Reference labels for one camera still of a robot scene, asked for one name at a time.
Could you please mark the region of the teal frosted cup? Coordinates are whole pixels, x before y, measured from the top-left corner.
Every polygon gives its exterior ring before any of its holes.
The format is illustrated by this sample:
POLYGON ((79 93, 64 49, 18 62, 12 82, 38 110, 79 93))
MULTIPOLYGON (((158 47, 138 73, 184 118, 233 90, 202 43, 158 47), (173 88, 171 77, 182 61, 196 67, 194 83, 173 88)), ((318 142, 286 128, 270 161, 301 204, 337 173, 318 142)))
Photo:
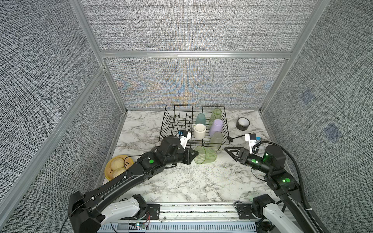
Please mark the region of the teal frosted cup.
POLYGON ((206 116, 204 113, 199 113, 196 117, 195 124, 203 124, 206 125, 206 116))

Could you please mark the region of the short green cup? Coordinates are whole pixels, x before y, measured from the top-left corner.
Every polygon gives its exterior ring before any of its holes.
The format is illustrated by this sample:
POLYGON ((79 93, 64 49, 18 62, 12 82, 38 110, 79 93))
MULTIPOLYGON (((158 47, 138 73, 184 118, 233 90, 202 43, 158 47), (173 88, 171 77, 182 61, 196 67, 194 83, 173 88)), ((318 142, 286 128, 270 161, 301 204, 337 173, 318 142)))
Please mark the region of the short green cup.
POLYGON ((194 149, 198 152, 198 155, 194 158, 196 164, 207 164, 216 161, 217 153, 210 147, 198 146, 194 149))

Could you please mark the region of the tall light green cup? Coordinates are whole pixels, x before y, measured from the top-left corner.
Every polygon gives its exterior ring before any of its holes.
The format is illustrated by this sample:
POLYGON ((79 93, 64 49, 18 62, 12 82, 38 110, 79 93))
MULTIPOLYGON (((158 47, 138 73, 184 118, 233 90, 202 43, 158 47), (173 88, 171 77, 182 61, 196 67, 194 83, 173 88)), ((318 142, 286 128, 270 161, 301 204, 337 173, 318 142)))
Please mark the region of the tall light green cup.
POLYGON ((221 115, 222 110, 220 108, 215 108, 211 113, 209 125, 211 126, 216 119, 221 119, 221 115))

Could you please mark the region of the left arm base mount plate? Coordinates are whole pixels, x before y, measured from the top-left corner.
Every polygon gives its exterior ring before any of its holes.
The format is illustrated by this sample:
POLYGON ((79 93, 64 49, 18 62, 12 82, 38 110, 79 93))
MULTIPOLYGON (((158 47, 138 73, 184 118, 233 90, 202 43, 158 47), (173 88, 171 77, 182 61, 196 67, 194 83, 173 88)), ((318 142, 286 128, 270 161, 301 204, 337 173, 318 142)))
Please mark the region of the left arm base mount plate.
POLYGON ((134 217, 131 219, 142 220, 145 221, 147 219, 150 220, 159 220, 160 216, 160 204, 147 204, 146 208, 141 208, 134 217))

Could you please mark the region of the red cup white outside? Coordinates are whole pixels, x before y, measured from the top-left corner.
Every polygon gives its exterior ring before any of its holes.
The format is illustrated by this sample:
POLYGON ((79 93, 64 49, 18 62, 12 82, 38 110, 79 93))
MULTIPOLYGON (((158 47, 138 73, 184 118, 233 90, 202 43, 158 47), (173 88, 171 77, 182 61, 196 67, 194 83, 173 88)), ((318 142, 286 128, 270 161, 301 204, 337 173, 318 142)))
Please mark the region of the red cup white outside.
POLYGON ((203 140, 206 135, 206 126, 204 124, 192 124, 193 136, 196 140, 203 140))

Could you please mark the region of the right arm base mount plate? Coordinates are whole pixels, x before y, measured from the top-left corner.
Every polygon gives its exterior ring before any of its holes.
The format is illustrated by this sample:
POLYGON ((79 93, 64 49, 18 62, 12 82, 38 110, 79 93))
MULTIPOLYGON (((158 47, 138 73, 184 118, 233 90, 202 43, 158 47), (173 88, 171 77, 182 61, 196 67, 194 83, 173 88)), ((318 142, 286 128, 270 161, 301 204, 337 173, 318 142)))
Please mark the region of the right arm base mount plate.
POLYGON ((256 219, 256 217, 252 213, 251 204, 238 202, 234 205, 234 207, 238 213, 239 219, 256 219))

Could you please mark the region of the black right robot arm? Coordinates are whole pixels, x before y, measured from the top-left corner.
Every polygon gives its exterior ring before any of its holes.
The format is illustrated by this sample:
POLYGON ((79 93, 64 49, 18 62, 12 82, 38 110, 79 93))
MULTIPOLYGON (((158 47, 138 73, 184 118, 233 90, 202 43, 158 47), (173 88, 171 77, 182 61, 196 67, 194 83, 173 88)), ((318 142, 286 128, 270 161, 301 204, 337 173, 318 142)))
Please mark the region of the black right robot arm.
POLYGON ((282 233, 327 233, 327 228, 307 201, 299 167, 295 167, 297 178, 285 170, 286 158, 294 158, 280 145, 270 141, 266 144, 263 157, 244 147, 225 147, 224 151, 236 162, 264 173, 264 181, 290 210, 296 222, 289 220, 269 195, 253 199, 252 213, 268 219, 282 233))

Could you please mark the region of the lilac plastic cup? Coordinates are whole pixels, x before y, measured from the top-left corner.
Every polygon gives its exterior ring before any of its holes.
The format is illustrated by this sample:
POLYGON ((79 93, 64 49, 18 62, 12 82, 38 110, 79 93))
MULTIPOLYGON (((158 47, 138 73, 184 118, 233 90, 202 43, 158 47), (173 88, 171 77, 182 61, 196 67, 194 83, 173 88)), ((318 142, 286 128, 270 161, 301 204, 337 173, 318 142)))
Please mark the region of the lilac plastic cup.
POLYGON ((216 132, 221 132, 222 127, 223 127, 223 121, 221 119, 215 119, 209 130, 210 137, 212 137, 216 132))

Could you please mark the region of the black wire dish rack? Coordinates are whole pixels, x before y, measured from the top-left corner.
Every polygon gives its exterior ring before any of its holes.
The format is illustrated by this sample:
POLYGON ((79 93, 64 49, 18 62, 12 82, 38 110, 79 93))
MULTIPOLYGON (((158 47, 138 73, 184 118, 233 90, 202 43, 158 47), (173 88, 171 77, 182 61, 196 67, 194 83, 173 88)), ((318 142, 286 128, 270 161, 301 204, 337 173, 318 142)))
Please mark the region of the black wire dish rack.
POLYGON ((208 105, 174 105, 169 104, 165 106, 163 120, 161 124, 161 130, 159 133, 159 141, 168 136, 178 136, 179 132, 186 130, 191 133, 191 139, 188 140, 187 146, 189 148, 195 148, 197 146, 207 146, 213 148, 222 148, 230 144, 228 140, 229 129, 227 123, 227 117, 225 107, 223 106, 208 106, 208 105), (209 135, 212 123, 210 122, 211 115, 214 109, 221 110, 222 126, 222 143, 213 144, 210 142, 211 137, 209 135), (204 114, 206 117, 207 131, 203 139, 196 139, 192 125, 196 122, 197 116, 204 114))

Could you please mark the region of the pale yellow-green frosted cup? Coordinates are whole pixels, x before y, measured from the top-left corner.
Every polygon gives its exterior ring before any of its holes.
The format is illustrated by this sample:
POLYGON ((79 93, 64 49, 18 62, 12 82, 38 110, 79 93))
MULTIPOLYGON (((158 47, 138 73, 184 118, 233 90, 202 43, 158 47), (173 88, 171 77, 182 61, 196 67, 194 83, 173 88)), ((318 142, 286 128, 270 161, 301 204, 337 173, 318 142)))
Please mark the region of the pale yellow-green frosted cup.
POLYGON ((223 134, 222 132, 215 132, 210 139, 210 146, 219 148, 222 145, 223 134))

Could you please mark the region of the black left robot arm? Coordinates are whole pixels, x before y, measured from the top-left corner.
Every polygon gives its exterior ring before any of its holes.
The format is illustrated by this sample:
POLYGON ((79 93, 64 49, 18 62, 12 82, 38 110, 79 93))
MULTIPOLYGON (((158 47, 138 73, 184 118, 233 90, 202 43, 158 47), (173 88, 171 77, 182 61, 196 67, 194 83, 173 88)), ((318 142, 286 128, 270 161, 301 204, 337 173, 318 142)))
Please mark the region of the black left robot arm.
POLYGON ((95 233, 109 216, 105 209, 121 195, 163 172, 167 165, 190 165, 198 152, 184 148, 176 136, 168 136, 160 146, 144 153, 124 173, 105 185, 82 193, 77 191, 69 198, 68 218, 75 233, 95 233))

